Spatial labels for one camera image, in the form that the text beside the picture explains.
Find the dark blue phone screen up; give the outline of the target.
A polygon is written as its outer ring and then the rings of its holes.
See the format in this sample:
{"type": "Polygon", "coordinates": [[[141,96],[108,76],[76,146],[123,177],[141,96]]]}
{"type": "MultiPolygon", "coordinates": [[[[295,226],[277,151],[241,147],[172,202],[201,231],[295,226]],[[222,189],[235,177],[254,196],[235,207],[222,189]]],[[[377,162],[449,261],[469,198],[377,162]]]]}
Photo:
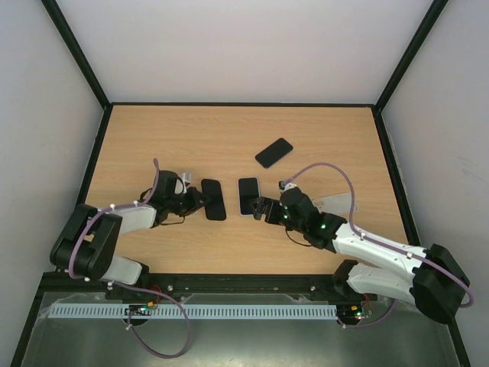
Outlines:
{"type": "Polygon", "coordinates": [[[293,146],[284,138],[278,138],[263,151],[255,155],[254,159],[263,168],[268,169],[279,160],[287,156],[293,150],[293,146]]]}

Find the clear phone case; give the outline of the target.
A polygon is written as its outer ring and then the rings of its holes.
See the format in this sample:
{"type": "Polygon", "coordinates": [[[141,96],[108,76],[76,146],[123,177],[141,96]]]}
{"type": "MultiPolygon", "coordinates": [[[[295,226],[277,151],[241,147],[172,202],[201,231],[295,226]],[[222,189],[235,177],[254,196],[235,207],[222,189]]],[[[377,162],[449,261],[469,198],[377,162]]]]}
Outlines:
{"type": "Polygon", "coordinates": [[[324,213],[345,215],[351,209],[351,194],[340,193],[332,196],[323,196],[313,199],[313,205],[324,213]]]}

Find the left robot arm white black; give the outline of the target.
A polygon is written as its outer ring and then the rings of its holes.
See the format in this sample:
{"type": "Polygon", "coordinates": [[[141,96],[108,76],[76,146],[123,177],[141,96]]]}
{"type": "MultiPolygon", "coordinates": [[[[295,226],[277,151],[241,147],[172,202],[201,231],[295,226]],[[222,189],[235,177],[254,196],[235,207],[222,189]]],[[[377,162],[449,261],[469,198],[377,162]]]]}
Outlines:
{"type": "Polygon", "coordinates": [[[190,185],[190,174],[158,170],[153,186],[130,203],[106,208],[79,204],[50,251],[50,262],[73,279],[137,284],[144,265],[116,255],[120,235],[162,226],[170,214],[185,219],[210,202],[190,185]]]}

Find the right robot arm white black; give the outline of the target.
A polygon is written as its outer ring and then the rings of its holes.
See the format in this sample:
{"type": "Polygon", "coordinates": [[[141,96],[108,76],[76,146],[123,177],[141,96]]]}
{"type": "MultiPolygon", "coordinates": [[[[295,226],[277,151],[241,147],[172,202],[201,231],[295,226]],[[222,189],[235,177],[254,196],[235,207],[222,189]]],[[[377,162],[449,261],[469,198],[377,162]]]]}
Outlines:
{"type": "Polygon", "coordinates": [[[300,233],[310,246],[349,255],[335,273],[333,290],[341,299],[377,294],[414,305],[422,314],[450,324],[468,295],[469,280],[448,249],[405,245],[353,228],[333,213],[320,211],[297,187],[280,199],[251,201],[253,216],[300,233]]]}

